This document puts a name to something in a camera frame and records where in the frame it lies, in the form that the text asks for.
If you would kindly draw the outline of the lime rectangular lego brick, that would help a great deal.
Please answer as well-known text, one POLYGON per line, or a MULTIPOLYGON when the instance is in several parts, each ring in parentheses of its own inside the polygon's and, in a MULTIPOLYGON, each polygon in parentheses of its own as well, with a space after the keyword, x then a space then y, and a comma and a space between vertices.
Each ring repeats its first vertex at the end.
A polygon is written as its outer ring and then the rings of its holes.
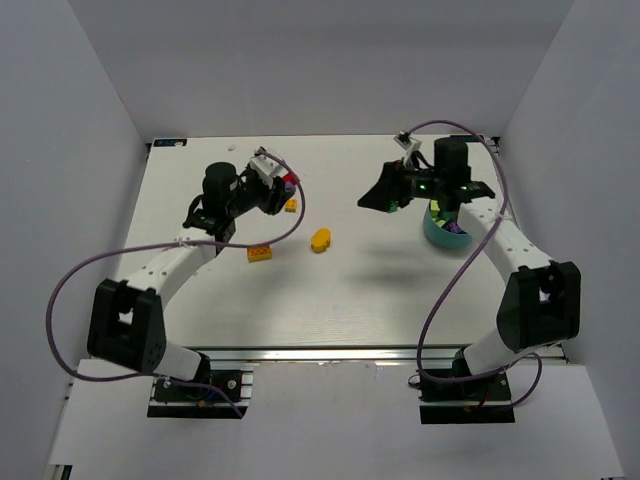
POLYGON ((437 218, 441 215, 439 203, 436 200, 429 202, 429 213, 432 218, 437 218))

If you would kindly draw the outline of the long red lego brick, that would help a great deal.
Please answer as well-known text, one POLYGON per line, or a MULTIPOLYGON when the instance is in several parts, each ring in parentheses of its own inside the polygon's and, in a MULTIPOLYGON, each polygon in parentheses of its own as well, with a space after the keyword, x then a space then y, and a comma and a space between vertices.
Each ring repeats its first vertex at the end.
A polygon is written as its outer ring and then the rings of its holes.
POLYGON ((290 183, 290 184, 292 184, 292 185, 295 185, 295 184, 297 183, 297 181, 296 181, 295 177, 294 177, 293 175, 291 175, 291 174, 286 174, 286 175, 283 177, 283 181, 284 181, 285 183, 290 183))

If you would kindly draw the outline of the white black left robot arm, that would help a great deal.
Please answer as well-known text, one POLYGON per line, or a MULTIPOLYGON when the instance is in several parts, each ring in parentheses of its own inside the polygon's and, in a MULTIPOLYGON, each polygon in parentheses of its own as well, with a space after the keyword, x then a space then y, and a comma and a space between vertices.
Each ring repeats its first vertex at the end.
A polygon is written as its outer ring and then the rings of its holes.
POLYGON ((139 374, 203 381, 210 370, 207 359, 167 339, 164 309, 201 267, 221 254, 238 217, 254 208, 276 215, 294 193, 285 168, 264 156, 252 158, 242 172, 228 162, 209 165, 174 245, 125 278, 97 286, 88 353, 139 374))

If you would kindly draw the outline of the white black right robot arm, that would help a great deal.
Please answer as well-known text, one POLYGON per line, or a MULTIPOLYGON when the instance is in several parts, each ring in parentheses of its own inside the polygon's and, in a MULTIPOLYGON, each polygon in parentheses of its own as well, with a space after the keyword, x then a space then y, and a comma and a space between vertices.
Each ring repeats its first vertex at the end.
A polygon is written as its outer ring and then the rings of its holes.
POLYGON ((378 181, 358 206, 392 213, 414 199, 437 203, 478 243, 501 275, 505 292, 495 327, 461 349, 443 384, 491 378, 541 347, 575 338, 580 329, 581 273, 536 247, 506 215, 506 195, 496 195, 471 177, 467 143, 458 136, 434 143, 434 161, 424 164, 421 143, 407 133, 395 138, 402 159, 386 162, 378 181))

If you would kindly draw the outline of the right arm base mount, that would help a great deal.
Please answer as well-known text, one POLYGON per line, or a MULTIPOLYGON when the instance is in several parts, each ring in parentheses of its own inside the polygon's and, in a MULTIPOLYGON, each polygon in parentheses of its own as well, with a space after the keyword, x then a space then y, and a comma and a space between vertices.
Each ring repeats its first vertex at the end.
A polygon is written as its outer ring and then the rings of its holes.
POLYGON ((502 373, 490 379, 459 384, 424 380, 418 372, 407 381, 419 392, 423 425, 489 425, 515 422, 511 389, 502 373))

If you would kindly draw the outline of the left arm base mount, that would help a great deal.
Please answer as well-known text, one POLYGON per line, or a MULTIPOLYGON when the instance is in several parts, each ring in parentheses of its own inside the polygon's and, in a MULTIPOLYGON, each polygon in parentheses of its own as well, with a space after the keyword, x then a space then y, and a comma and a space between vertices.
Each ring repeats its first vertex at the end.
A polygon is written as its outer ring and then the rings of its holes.
POLYGON ((248 409, 253 370, 246 367, 213 367, 204 380, 208 387, 176 385, 173 380, 153 383, 148 418, 239 420, 248 409))

